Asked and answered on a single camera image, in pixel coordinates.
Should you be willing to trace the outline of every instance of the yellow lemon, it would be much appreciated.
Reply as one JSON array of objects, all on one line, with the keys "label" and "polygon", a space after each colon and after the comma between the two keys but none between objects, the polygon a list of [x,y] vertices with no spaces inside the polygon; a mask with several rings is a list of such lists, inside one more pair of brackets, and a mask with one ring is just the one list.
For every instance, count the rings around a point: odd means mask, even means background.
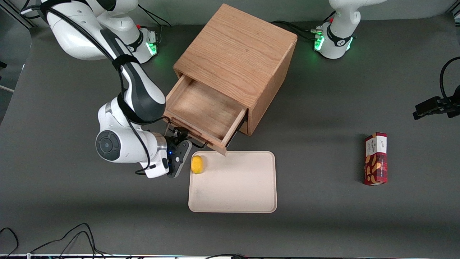
[{"label": "yellow lemon", "polygon": [[201,174],[203,172],[203,158],[201,158],[201,156],[192,157],[190,169],[194,174]]}]

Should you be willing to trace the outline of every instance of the velcro strap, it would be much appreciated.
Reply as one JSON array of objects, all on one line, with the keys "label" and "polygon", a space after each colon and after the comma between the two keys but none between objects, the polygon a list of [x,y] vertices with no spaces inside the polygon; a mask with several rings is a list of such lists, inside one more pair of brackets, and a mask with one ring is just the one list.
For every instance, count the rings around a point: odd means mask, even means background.
[{"label": "velcro strap", "polygon": [[123,114],[128,117],[132,122],[138,125],[147,125],[150,124],[151,122],[144,121],[143,119],[139,118],[139,116],[136,115],[136,113],[131,109],[131,107],[125,102],[122,96],[123,93],[120,93],[116,100],[118,102],[118,106],[120,107],[121,111]]},{"label": "velcro strap", "polygon": [[41,5],[40,5],[40,11],[46,15],[46,12],[48,11],[48,9],[50,9],[51,7],[55,6],[55,5],[58,5],[58,4],[62,4],[62,3],[70,3],[72,1],[77,1],[77,2],[81,2],[87,6],[89,6],[88,2],[86,2],[85,0],[48,0],[46,2],[43,2]]},{"label": "velcro strap", "polygon": [[122,65],[130,62],[139,63],[139,60],[134,56],[123,54],[112,61],[112,65],[115,67],[115,69],[119,70]]}]

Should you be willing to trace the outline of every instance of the wood grain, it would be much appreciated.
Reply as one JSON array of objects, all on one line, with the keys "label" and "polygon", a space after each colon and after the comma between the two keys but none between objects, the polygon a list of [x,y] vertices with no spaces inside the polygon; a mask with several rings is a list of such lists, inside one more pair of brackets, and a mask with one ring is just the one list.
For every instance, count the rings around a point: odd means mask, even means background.
[{"label": "wood grain", "polygon": [[255,107],[253,109],[249,109],[247,135],[250,136],[254,133],[254,130],[265,114],[265,111],[283,84],[284,79],[286,79],[286,74],[288,73],[287,70],[289,68],[289,64],[291,63],[292,54],[294,53],[295,43],[296,42],[292,43],[289,51],[286,52],[286,56],[279,63],[275,74],[270,79],[270,82],[267,84],[267,88],[262,93],[262,96],[259,98]]},{"label": "wood grain", "polygon": [[182,75],[167,96],[165,116],[174,125],[188,128],[199,140],[222,150],[246,110],[217,90]]},{"label": "wood grain", "polygon": [[224,4],[174,69],[252,108],[296,39],[291,32]]}]

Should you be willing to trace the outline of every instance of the gray table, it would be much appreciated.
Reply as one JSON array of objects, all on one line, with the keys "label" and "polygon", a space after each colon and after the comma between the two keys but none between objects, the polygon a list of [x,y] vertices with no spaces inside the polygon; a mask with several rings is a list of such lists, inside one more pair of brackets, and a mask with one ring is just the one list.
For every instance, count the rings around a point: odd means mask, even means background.
[{"label": "gray table", "polygon": [[[172,65],[200,29],[165,28],[159,55],[143,65],[165,94],[177,80]],[[88,222],[97,246],[111,253],[459,256],[460,118],[412,118],[414,105],[440,95],[439,71],[460,54],[449,15],[364,21],[339,60],[297,43],[254,135],[237,134],[229,147],[275,154],[272,214],[193,213],[186,170],[173,180],[149,180],[134,175],[139,165],[100,159],[97,110],[119,92],[115,70],[107,60],[68,56],[48,29],[31,33],[0,128],[0,226],[17,232],[19,252]],[[460,82],[458,69],[447,71],[449,94]],[[375,131],[388,134],[389,183],[368,187],[363,138]],[[1,252],[13,247],[6,235],[0,242]],[[40,252],[60,253],[64,245]],[[82,238],[70,252],[90,249]]]}]

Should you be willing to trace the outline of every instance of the wooden drawer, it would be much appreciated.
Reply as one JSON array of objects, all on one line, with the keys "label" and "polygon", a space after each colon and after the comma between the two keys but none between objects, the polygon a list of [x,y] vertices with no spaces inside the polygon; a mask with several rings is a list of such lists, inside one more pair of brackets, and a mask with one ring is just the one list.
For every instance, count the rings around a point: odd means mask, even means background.
[{"label": "wooden drawer", "polygon": [[187,128],[193,138],[223,155],[246,112],[235,100],[186,75],[166,97],[165,116],[171,123]]}]

